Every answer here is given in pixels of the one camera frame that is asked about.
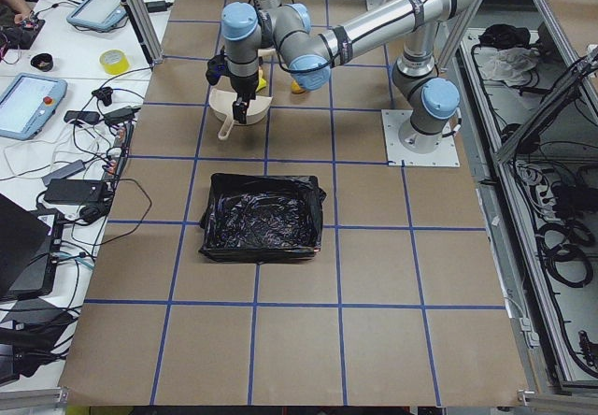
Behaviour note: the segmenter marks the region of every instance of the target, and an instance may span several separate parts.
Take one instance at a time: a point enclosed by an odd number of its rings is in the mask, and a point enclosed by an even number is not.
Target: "black plastic bag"
[[[321,247],[324,198],[313,176],[214,174],[199,251],[238,263],[313,257]]]

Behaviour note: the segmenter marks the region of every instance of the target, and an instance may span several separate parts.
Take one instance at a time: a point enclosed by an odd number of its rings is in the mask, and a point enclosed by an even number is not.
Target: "laptop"
[[[63,226],[58,223],[61,216],[57,209],[41,209],[31,211],[40,221],[46,224],[47,233],[31,262],[4,294],[0,301],[28,300],[52,292],[56,276],[57,261],[51,254],[61,248]]]
[[[48,232],[35,214],[0,194],[0,295],[36,258]]]

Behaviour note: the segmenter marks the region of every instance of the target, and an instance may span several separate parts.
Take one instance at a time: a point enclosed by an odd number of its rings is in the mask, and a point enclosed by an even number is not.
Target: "metal base plate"
[[[416,153],[403,146],[399,140],[399,128],[411,117],[413,111],[383,109],[384,138],[386,141],[386,157],[389,165],[425,166],[425,167],[459,167],[459,157],[455,141],[451,137],[443,137],[440,145],[431,153]],[[447,124],[443,133],[448,133]]]
[[[384,0],[365,0],[365,6],[367,7],[367,11],[370,11],[373,8],[380,7]]]

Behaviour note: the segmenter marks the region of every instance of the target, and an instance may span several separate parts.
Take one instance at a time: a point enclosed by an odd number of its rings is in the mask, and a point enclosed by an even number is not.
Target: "white handle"
[[[220,141],[225,141],[226,139],[228,139],[228,135],[231,134],[234,126],[235,120],[233,119],[233,115],[227,114],[226,119],[222,123],[221,130],[218,132],[218,139]]]

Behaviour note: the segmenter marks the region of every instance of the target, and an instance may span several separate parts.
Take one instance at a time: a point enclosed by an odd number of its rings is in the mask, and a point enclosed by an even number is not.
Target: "table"
[[[154,205],[100,251],[61,379],[71,401],[516,404],[527,383],[463,150],[458,169],[388,167],[379,111],[406,107],[389,86],[391,49],[299,96],[266,64],[267,118],[219,142],[203,74],[233,1],[247,0],[175,4],[127,172]],[[363,0],[297,1],[326,25],[363,12]],[[199,255],[215,172],[318,176],[328,195],[318,256],[221,265]],[[107,237],[143,208],[121,187]]]
[[[36,10],[48,8],[56,2],[61,0],[39,0]],[[131,69],[148,66],[130,22],[127,22],[124,28],[110,33],[80,32],[66,22],[66,17],[73,9],[72,5],[60,4],[57,8],[42,12],[40,18],[46,20],[46,25],[33,47],[22,52],[22,58],[17,64],[0,64],[0,75],[13,77],[19,72],[35,71],[29,65],[29,61],[42,52],[48,52],[54,58],[54,67],[48,75],[60,79],[108,79],[110,75],[100,65],[99,58],[102,52],[110,49],[124,51]],[[152,13],[150,18],[156,34],[159,39],[162,39],[168,21],[168,12]],[[11,52],[8,59],[13,60],[14,56],[15,54]],[[125,77],[148,80],[150,76],[151,73],[146,70]]]
[[[36,5],[36,10],[49,7],[54,2],[59,0],[40,0]],[[54,116],[50,118],[44,126],[42,132],[37,135],[33,141],[19,141],[12,139],[0,138],[0,150],[6,152],[10,161],[12,169],[20,173],[24,170],[36,168],[37,166],[47,164],[51,157],[55,146],[50,144],[42,144],[37,141],[53,141],[61,133],[66,137],[71,133],[63,122],[63,116],[69,109],[82,109],[88,99],[91,97],[91,91],[100,87],[105,80],[111,78],[100,66],[98,58],[101,52],[109,49],[122,49],[126,52],[131,68],[147,67],[145,58],[139,48],[135,34],[133,32],[131,23],[119,31],[111,34],[96,34],[92,32],[79,32],[65,20],[68,13],[72,11],[72,7],[60,5],[59,7],[43,13],[43,18],[46,19],[46,25],[39,34],[33,48],[31,50],[24,50],[19,62],[15,65],[0,64],[0,89],[4,89],[12,81],[14,76],[20,72],[37,73],[29,65],[29,59],[40,52],[50,52],[54,57],[54,68],[46,73],[49,76],[65,79],[68,83],[68,89],[64,100],[58,106]],[[164,29],[168,14],[156,13],[151,15],[151,20],[158,33],[159,38],[164,35]],[[15,55],[11,52],[8,59]],[[110,86],[115,88],[113,94],[113,105],[108,108],[101,107],[105,111],[110,111],[118,107],[136,106],[142,103],[142,99],[132,93],[125,91],[118,91],[119,89],[126,89],[135,93],[144,95],[150,79],[151,73],[149,70],[144,70],[131,75],[126,75],[122,79],[116,79],[110,82]],[[93,102],[87,109],[96,109]],[[113,140],[113,136],[107,131],[106,127],[98,125],[98,131],[107,138],[108,141]],[[78,135],[80,143],[84,141],[86,135]],[[102,149],[105,150],[107,146],[106,141],[102,141]],[[71,153],[63,154],[61,159],[66,161],[74,161],[81,157],[89,157],[87,154],[82,154],[70,146]],[[44,172],[31,174],[31,177],[41,177]],[[98,179],[102,176],[103,170],[100,164],[93,164],[89,170],[81,172],[74,176],[74,178],[92,178]],[[9,177],[11,172],[6,159],[0,155],[0,179]],[[0,181],[0,193],[4,194],[17,204],[26,209],[35,208],[35,200],[38,193],[43,191],[44,187],[40,179],[12,179]],[[57,207],[65,214],[76,211],[72,206]],[[74,241],[74,238],[83,242],[94,242],[98,234],[103,232],[104,225],[97,222],[90,228],[78,228],[75,231],[75,236],[72,237],[70,229],[64,230],[64,240]],[[69,246],[64,246],[64,250],[77,252],[77,249]],[[75,287],[77,280],[77,267],[74,264],[66,263],[60,265],[57,269],[56,280],[52,293],[45,296],[44,299],[51,302],[53,305],[62,307],[66,305],[74,290],[76,294],[73,300],[73,305],[80,305],[83,301],[84,295],[87,291],[88,283],[91,277],[91,270],[84,266],[80,267],[80,276],[78,285]],[[0,308],[10,308],[12,304],[1,305]],[[74,331],[74,326],[64,333],[62,338],[67,338]],[[64,363],[55,362],[50,365],[45,365],[39,368],[35,375],[31,378],[21,377],[18,381],[9,385],[2,386],[0,391],[11,392],[20,390],[39,390],[55,387],[58,379],[62,374]]]

